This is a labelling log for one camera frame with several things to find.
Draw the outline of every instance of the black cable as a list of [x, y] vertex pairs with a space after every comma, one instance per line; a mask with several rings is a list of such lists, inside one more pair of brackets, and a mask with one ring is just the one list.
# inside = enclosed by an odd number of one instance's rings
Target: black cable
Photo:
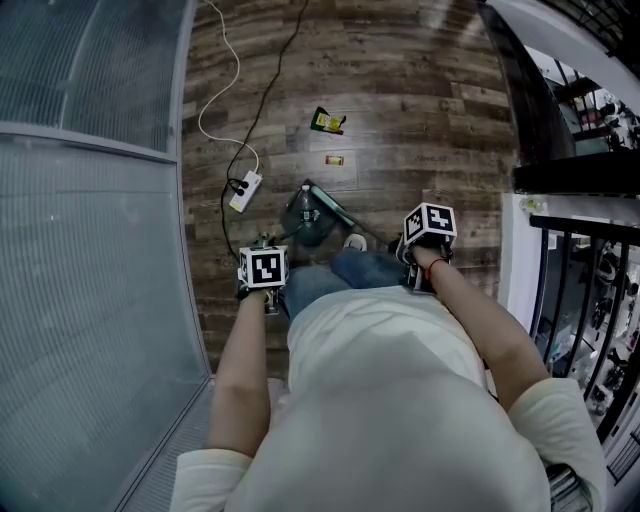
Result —
[[231, 256], [233, 256], [238, 263], [240, 262], [240, 258], [238, 257], [236, 252], [233, 250], [233, 247], [231, 247], [231, 241], [229, 240], [229, 235], [227, 233], [227, 226], [226, 226], [225, 217], [224, 217], [224, 195], [226, 194], [228, 188], [231, 188], [237, 192], [238, 189], [235, 187], [233, 183], [241, 182], [242, 180], [238, 180], [236, 178], [230, 178], [229, 172], [231, 171], [231, 167], [233, 167], [233, 164], [237, 160], [238, 155], [244, 149], [247, 142], [249, 141], [249, 137], [251, 137], [251, 133], [253, 132], [253, 129], [256, 127], [256, 125], [258, 124], [258, 121], [260, 120], [260, 115], [262, 114], [262, 109], [264, 108], [267, 95], [269, 94], [269, 91], [271, 91], [273, 84], [278, 79], [278, 77], [280, 76], [280, 72], [282, 71], [282, 57], [284, 56], [284, 52], [287, 51], [287, 48], [289, 48], [289, 45], [293, 42], [295, 37], [298, 35], [298, 32], [300, 31], [300, 23], [302, 21], [302, 15], [304, 14], [304, 11], [307, 9], [308, 5], [309, 5], [309, 0], [305, 0], [304, 5], [302, 6], [302, 9], [300, 9], [300, 12], [298, 13], [298, 20], [296, 21], [296, 29], [294, 30], [293, 34], [291, 34], [291, 37], [289, 37], [287, 42], [283, 45], [282, 49], [280, 50], [280, 54], [278, 55], [278, 70], [276, 71], [276, 74], [271, 79], [271, 82], [269, 82], [269, 85], [267, 85], [267, 88], [265, 89], [262, 95], [262, 99], [260, 100], [260, 106], [258, 107], [258, 112], [256, 113], [256, 117], [253, 120], [253, 124], [249, 128], [249, 131], [247, 132], [247, 135], [244, 138], [244, 142], [242, 143], [242, 146], [240, 146], [240, 149], [238, 149], [236, 154], [231, 159], [231, 162], [229, 163], [229, 167], [227, 167], [227, 173], [226, 173], [227, 182], [225, 183], [222, 189], [222, 194], [220, 195], [220, 214], [222, 216], [222, 233], [224, 234], [224, 239], [227, 242], [227, 249], [229, 249], [229, 254], [231, 254]]
[[282, 235], [278, 235], [273, 237], [273, 241], [274, 243], [277, 244], [281, 244], [282, 242], [284, 242], [287, 238], [291, 238], [292, 236], [295, 236], [298, 234], [298, 231], [300, 231], [303, 228], [303, 224], [300, 224], [296, 229], [294, 229], [293, 231], [289, 231], [288, 233], [283, 233]]

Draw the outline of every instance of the white wall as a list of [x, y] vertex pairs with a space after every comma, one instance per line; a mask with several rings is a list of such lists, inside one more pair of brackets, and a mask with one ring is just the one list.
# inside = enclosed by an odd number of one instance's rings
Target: white wall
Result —
[[538, 292], [542, 230], [529, 225], [520, 209], [526, 196], [502, 195], [502, 254], [498, 302], [522, 324], [531, 327]]
[[640, 113], [640, 81], [586, 30], [537, 0], [487, 0], [522, 44], [539, 50], [591, 78]]

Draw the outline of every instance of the hand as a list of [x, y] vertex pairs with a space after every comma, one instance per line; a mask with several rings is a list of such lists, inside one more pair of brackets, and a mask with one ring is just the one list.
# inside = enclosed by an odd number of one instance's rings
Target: hand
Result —
[[424, 247], [415, 246], [411, 248], [411, 254], [416, 259], [418, 265], [423, 269], [428, 269], [429, 266], [436, 260], [441, 259], [439, 253], [432, 251], [431, 249], [425, 249]]

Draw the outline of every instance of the floor plank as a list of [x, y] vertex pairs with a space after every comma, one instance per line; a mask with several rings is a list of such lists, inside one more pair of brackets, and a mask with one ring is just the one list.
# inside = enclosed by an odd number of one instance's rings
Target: floor plank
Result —
[[[223, 0], [227, 36], [242, 69], [233, 89], [203, 115], [219, 137], [243, 139], [301, 0]], [[200, 1], [188, 57], [183, 113], [183, 194], [194, 292], [215, 370], [237, 304], [235, 262], [220, 225], [220, 193], [231, 142], [207, 140], [198, 115], [235, 74], [217, 13]], [[347, 116], [344, 135], [309, 129], [321, 106]], [[495, 295], [500, 264], [500, 194], [516, 158], [506, 86], [494, 47], [471, 0], [311, 0], [287, 51], [250, 144], [264, 176], [249, 209], [226, 208], [236, 248], [279, 231], [284, 204], [306, 178], [388, 238], [421, 200], [456, 211], [455, 261]], [[344, 157], [343, 166], [325, 164]], [[231, 169], [254, 167], [248, 150]], [[295, 264], [326, 262], [346, 230], [315, 250], [296, 248]], [[372, 247], [380, 244], [370, 239]], [[286, 319], [268, 320], [269, 372], [287, 370]]]

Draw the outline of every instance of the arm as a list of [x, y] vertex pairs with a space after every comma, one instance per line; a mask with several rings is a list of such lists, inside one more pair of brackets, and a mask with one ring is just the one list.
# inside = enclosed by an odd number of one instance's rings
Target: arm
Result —
[[[414, 247], [412, 252], [425, 270], [439, 257], [422, 247]], [[442, 261], [435, 263], [431, 268], [431, 284], [487, 363], [498, 400], [506, 411], [536, 382], [550, 377], [538, 349], [520, 323], [455, 268]]]
[[211, 427], [205, 448], [253, 457], [269, 429], [264, 293], [240, 303], [215, 379]]

